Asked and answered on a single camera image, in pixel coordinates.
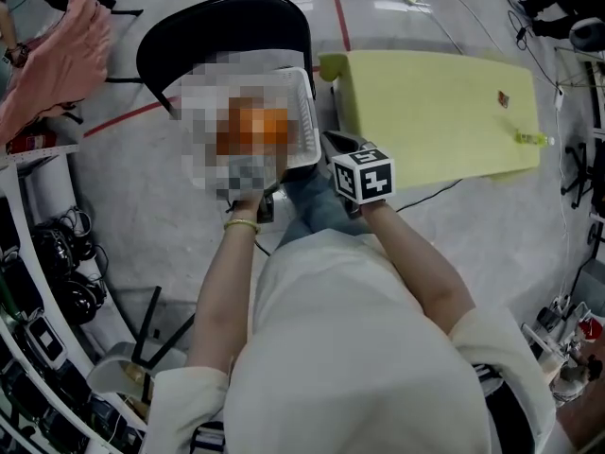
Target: yellow board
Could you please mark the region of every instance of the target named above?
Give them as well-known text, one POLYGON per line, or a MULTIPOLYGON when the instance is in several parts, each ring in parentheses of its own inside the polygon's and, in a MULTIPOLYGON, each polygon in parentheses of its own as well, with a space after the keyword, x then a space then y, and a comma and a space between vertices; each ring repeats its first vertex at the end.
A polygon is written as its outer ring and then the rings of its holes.
POLYGON ((347 131, 385 148, 397 187, 534 168, 540 149, 517 130, 539 132, 531 73, 503 62, 415 51, 320 56, 338 78, 347 131), (502 91, 509 99, 504 108, 502 91))

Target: white shirt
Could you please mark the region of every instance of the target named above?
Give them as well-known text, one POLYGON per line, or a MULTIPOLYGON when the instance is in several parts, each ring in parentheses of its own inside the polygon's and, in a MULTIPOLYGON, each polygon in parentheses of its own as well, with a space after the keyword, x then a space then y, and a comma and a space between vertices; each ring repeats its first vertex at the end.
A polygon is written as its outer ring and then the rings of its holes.
POLYGON ((467 313, 449 338, 374 236, 327 230, 267 262, 231 384, 210 368, 157 375, 148 454, 188 453, 222 410, 230 454, 489 453, 472 365, 515 391, 537 439, 554 425, 542 371, 508 311, 467 313))

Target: gray floor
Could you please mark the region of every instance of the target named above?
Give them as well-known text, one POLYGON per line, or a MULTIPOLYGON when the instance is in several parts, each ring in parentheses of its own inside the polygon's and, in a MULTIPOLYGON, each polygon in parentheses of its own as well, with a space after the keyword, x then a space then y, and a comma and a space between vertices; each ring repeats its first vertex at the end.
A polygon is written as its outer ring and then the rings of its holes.
MULTIPOLYGON (((136 20, 112 17, 115 45, 110 70, 114 76, 135 74, 137 45, 155 23, 203 0, 118 1, 119 8, 141 8, 145 13, 136 20)), ((293 1, 305 8, 315 53, 344 48, 334 0, 293 1)), ((534 72, 541 129, 555 137, 557 145, 544 149, 540 167, 523 176, 505 182, 465 180, 435 199, 406 210, 402 216, 452 261, 481 306, 510 306, 519 321, 527 320, 561 289, 569 290, 588 253, 588 201, 572 211, 570 198, 565 197, 560 206, 560 138, 554 90, 529 54, 515 46, 506 0, 464 0, 501 53, 459 1, 423 1, 432 9, 432 17, 401 11, 401 6, 392 5, 401 0, 341 0, 352 48, 457 52, 433 21, 435 18, 465 53, 517 62, 534 72)), ((32 13, 39 16, 41 12, 43 3, 31 0, 15 15, 25 25, 32 13)), ((546 18, 555 17, 558 12, 550 9, 546 18)), ((192 31, 203 38, 203 27, 192 31)), ((549 39, 529 41, 553 79, 557 72, 578 69, 573 57, 557 65, 554 44, 549 39)), ((158 65, 178 58, 179 43, 175 43, 174 54, 159 56, 158 65)), ((329 86, 317 74, 315 78, 321 128, 333 129, 336 120, 329 86)), ((79 130, 86 131, 152 101, 143 87, 105 85, 81 104, 86 123, 79 130)), ((589 126, 588 95, 581 91, 571 93, 559 116, 563 145, 588 141, 589 126)), ((221 238, 224 217, 224 204, 194 189, 183 176, 180 146, 175 122, 168 120, 163 110, 156 109, 85 139, 73 160, 78 186, 95 214, 95 232, 111 259, 109 279, 118 301, 131 320, 139 323, 150 288, 162 286, 165 303, 155 320, 162 334, 169 334, 193 308, 221 238)), ((567 157, 563 157, 563 172, 571 177, 572 169, 567 157)), ((405 190, 392 202, 399 205, 415 201, 441 186, 405 190)), ((276 222, 259 237, 265 247, 275 247, 291 214, 286 201, 280 201, 276 222)), ((265 260, 257 252, 255 276, 265 260)))

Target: red line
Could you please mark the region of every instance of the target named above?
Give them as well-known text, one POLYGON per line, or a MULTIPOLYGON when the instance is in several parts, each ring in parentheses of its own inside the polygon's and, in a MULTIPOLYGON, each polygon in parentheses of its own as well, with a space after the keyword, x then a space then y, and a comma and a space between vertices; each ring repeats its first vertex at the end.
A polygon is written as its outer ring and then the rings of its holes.
POLYGON ((334 5, 337 8, 338 23, 340 24, 340 32, 342 33, 342 42, 344 43, 345 50, 351 50, 351 42, 349 41, 349 32, 347 31, 347 23, 344 20, 344 12, 342 11, 342 4, 340 0, 334 0, 334 5))
MULTIPOLYGON (((174 101, 176 99, 175 96, 173 97, 169 97, 168 101, 174 101)), ((96 134, 100 131, 105 130, 106 128, 108 128, 109 126, 113 126, 117 123, 120 123, 122 121, 125 121, 131 117, 134 117, 138 114, 142 114, 142 113, 146 113, 147 111, 151 111, 154 110, 156 108, 160 108, 162 106, 162 103, 160 103, 159 101, 156 102, 152 102, 151 104, 147 104, 146 106, 143 106, 142 108, 136 109, 136 110, 132 110, 128 113, 125 114, 121 114, 113 119, 110 119, 109 121, 106 121, 105 123, 98 125, 96 128, 92 128, 91 130, 88 130, 84 133, 84 138, 88 138, 89 136, 92 136, 93 134, 96 134)))

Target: pink cloth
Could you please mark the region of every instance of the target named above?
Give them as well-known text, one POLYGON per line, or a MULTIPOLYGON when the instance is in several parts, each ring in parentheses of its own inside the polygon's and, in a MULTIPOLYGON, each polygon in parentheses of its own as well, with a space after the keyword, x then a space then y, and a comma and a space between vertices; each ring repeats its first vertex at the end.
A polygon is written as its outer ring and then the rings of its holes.
POLYGON ((97 0, 69 0, 63 18, 27 43, 25 67, 13 69, 0 105, 0 146, 37 117, 58 116, 107 77, 110 11, 97 0))

